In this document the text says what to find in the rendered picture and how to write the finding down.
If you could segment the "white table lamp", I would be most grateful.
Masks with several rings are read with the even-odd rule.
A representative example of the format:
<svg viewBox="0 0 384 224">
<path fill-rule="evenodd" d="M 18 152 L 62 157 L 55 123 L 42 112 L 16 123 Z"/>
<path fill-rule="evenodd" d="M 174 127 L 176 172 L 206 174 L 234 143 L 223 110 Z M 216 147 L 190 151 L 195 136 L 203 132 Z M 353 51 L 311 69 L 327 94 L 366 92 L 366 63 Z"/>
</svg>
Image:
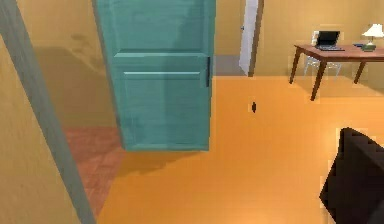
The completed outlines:
<svg viewBox="0 0 384 224">
<path fill-rule="evenodd" d="M 369 37 L 369 42 L 362 46 L 364 52 L 373 52 L 376 49 L 376 45 L 373 43 L 375 38 L 383 38 L 384 31 L 382 24 L 373 24 L 366 32 L 363 33 L 363 36 Z"/>
</svg>

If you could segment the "white chair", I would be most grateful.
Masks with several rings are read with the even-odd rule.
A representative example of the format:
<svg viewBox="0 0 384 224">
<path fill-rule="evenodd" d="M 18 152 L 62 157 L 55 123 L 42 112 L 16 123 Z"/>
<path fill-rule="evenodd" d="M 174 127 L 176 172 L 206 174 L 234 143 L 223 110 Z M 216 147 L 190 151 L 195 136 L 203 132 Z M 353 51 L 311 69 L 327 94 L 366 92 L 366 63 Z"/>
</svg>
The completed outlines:
<svg viewBox="0 0 384 224">
<path fill-rule="evenodd" d="M 314 31 L 313 34 L 312 34 L 312 40 L 311 40 L 311 44 L 313 46 L 315 46 L 316 44 L 316 40 L 317 40 L 317 37 L 318 37 L 318 34 L 319 34 L 320 31 Z M 309 66 L 312 66 L 312 67 L 318 67 L 320 65 L 320 61 L 311 57 L 311 56 L 308 56 L 305 60 L 305 66 L 304 66 L 304 73 L 307 73 L 307 70 L 308 70 L 308 67 Z M 339 62 L 328 62 L 327 63 L 327 68 L 328 69 L 335 69 L 336 70 L 336 74 L 339 74 L 340 70 L 341 70 L 341 64 Z"/>
</svg>

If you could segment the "brown wooden desk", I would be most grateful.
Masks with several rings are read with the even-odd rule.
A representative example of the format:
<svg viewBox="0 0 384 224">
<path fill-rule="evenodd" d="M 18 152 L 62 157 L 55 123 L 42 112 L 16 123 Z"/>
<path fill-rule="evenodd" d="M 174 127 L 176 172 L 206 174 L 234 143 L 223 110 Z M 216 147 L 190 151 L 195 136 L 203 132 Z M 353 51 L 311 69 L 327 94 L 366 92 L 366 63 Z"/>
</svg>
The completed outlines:
<svg viewBox="0 0 384 224">
<path fill-rule="evenodd" d="M 321 51 L 308 44 L 296 45 L 295 48 L 296 51 L 292 64 L 291 74 L 289 77 L 290 84 L 292 84 L 294 81 L 298 62 L 302 54 L 311 56 L 320 61 L 310 97 L 311 101 L 314 101 L 316 98 L 317 91 L 320 87 L 322 77 L 328 62 L 359 62 L 359 67 L 353 80 L 355 84 L 359 82 L 365 65 L 368 62 L 384 62 L 384 48 L 376 48 L 373 52 L 365 52 L 362 49 L 352 45 L 343 45 L 342 51 Z"/>
</svg>

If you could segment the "teal room door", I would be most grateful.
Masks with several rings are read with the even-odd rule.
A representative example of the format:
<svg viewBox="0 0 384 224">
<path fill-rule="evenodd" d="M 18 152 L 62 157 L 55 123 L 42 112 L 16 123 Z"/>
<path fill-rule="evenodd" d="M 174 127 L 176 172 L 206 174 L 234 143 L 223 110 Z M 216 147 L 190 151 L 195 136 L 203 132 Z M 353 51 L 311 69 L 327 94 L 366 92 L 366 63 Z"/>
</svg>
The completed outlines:
<svg viewBox="0 0 384 224">
<path fill-rule="evenodd" d="M 93 0 L 93 7 L 122 147 L 208 150 L 216 0 Z"/>
</svg>

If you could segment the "grey door frame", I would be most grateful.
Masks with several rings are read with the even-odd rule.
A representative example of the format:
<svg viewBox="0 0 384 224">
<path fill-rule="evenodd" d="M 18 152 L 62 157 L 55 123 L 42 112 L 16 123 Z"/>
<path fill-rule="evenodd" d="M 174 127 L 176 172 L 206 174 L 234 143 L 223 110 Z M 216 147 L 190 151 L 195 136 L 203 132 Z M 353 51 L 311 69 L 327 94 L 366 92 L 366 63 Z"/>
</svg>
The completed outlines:
<svg viewBox="0 0 384 224">
<path fill-rule="evenodd" d="M 42 129 L 80 224 L 97 224 L 76 162 L 55 115 L 44 77 L 16 0 L 0 0 L 0 35 Z"/>
</svg>

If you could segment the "black laptop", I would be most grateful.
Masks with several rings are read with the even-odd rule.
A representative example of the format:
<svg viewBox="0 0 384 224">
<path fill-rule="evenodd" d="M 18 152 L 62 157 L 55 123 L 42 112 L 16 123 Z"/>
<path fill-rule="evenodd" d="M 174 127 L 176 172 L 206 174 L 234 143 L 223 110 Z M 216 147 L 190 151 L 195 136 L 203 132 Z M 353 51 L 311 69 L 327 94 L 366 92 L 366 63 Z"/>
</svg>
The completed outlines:
<svg viewBox="0 0 384 224">
<path fill-rule="evenodd" d="M 337 46 L 339 35 L 339 31 L 320 31 L 315 47 L 321 51 L 342 51 L 342 48 Z"/>
</svg>

